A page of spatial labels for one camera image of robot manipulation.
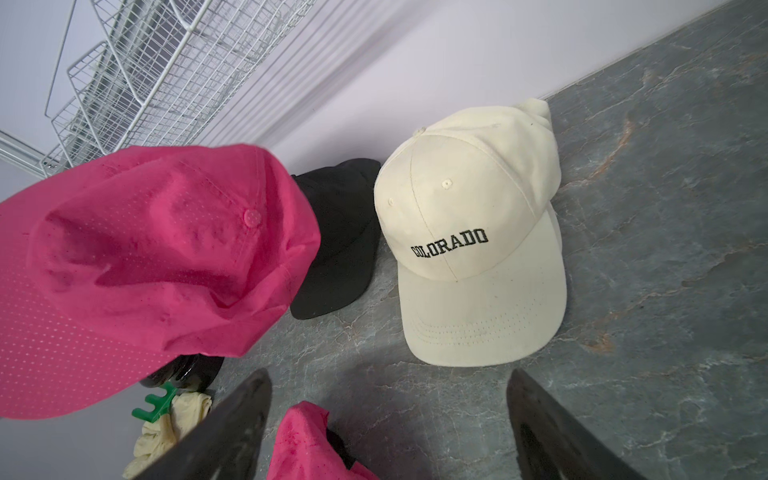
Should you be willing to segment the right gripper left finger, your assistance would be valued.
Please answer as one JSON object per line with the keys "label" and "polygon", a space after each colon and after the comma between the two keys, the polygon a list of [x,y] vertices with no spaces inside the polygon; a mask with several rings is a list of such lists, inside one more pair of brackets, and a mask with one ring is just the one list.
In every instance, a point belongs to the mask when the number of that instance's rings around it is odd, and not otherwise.
{"label": "right gripper left finger", "polygon": [[272,400],[266,369],[253,372],[140,480],[252,479]]}

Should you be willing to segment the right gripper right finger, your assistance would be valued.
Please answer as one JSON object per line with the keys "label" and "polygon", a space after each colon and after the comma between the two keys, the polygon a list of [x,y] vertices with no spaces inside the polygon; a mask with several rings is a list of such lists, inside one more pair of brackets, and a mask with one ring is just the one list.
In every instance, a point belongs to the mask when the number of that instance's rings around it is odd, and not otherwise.
{"label": "right gripper right finger", "polygon": [[624,462],[522,369],[506,389],[523,479],[636,479]]}

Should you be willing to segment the pink cap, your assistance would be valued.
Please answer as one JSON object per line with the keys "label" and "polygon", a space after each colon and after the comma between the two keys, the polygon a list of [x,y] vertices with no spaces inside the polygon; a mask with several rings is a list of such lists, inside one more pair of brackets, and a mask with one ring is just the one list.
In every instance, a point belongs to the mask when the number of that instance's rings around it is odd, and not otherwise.
{"label": "pink cap", "polygon": [[308,401],[290,407],[277,430],[267,479],[377,479],[328,429],[329,412]]}
{"label": "pink cap", "polygon": [[1,204],[1,414],[107,399],[184,355],[239,357],[285,313],[321,234],[268,150],[129,147]]}

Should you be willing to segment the cream cap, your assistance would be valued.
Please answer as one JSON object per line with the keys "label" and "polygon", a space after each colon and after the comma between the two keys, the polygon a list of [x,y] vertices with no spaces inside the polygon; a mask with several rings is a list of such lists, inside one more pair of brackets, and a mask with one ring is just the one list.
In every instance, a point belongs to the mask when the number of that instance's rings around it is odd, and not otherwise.
{"label": "cream cap", "polygon": [[505,364],[556,335],[567,304],[560,183],[550,107],[535,98],[456,112],[388,158],[375,209],[417,359]]}

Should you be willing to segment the black cap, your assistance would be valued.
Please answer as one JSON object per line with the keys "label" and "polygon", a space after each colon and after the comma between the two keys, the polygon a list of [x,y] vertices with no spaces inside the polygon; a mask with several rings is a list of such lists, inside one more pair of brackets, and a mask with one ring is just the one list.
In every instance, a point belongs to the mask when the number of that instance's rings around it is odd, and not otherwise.
{"label": "black cap", "polygon": [[381,238],[373,192],[380,169],[377,160],[356,158],[294,177],[321,234],[318,253],[290,306],[294,318],[330,314],[367,290]]}

